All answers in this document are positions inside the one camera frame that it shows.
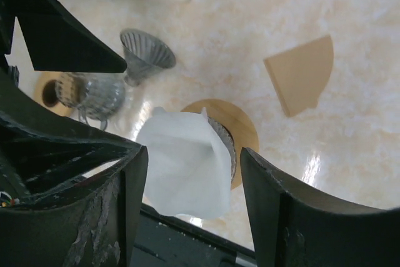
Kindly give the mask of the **grey glass dripper cone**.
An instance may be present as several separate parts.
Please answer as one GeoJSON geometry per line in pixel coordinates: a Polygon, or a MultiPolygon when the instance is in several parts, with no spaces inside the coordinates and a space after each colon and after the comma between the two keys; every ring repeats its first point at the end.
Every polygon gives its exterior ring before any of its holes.
{"type": "Polygon", "coordinates": [[[124,80],[132,87],[176,65],[170,47],[149,33],[124,29],[120,32],[120,40],[127,64],[124,80]]]}

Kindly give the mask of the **white paper coffee filter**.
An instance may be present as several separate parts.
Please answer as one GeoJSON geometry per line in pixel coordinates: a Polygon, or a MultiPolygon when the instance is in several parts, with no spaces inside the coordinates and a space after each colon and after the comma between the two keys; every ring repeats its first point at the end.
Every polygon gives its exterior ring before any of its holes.
{"type": "Polygon", "coordinates": [[[229,211],[232,159],[206,109],[156,107],[136,141],[147,147],[144,195],[161,215],[216,219],[229,211]]]}

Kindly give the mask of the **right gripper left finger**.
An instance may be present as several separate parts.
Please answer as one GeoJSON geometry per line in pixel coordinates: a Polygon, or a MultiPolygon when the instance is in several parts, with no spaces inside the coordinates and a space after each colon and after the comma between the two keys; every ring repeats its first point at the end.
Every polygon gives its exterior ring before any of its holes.
{"type": "Polygon", "coordinates": [[[128,266],[148,151],[36,204],[1,209],[1,266],[128,266]]]}

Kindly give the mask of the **brown paper coffee filter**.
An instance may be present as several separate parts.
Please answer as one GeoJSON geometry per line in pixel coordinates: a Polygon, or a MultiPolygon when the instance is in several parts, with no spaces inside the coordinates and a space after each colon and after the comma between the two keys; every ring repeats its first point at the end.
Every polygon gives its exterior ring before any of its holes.
{"type": "Polygon", "coordinates": [[[264,59],[264,65],[281,103],[291,118],[316,108],[334,63],[330,35],[314,39],[264,59]]]}

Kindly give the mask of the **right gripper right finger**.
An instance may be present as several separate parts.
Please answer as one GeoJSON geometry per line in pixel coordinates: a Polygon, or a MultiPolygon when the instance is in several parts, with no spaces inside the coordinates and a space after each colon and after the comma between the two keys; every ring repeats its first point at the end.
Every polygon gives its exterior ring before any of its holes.
{"type": "Polygon", "coordinates": [[[258,266],[398,266],[399,209],[322,192],[249,148],[241,176],[258,266]]]}

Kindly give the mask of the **clear glass dripper cone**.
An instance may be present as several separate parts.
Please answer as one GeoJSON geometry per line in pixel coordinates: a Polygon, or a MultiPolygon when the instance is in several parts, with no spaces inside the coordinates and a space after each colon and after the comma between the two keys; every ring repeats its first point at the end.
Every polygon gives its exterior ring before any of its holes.
{"type": "Polygon", "coordinates": [[[236,174],[236,163],[237,163],[236,150],[234,147],[233,137],[231,136],[231,133],[215,119],[208,117],[208,123],[211,125],[213,130],[219,136],[225,147],[227,147],[227,150],[231,158],[231,182],[233,182],[234,176],[236,174]]]}

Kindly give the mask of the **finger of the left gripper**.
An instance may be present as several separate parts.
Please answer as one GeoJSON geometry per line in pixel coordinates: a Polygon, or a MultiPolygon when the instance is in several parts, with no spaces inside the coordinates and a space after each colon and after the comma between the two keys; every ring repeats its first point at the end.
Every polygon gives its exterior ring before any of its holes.
{"type": "Polygon", "coordinates": [[[123,73],[125,60],[58,0],[1,0],[1,70],[9,65],[14,25],[21,27],[36,71],[123,73]]]}
{"type": "Polygon", "coordinates": [[[34,203],[139,145],[47,110],[1,111],[1,199],[34,203]]]}

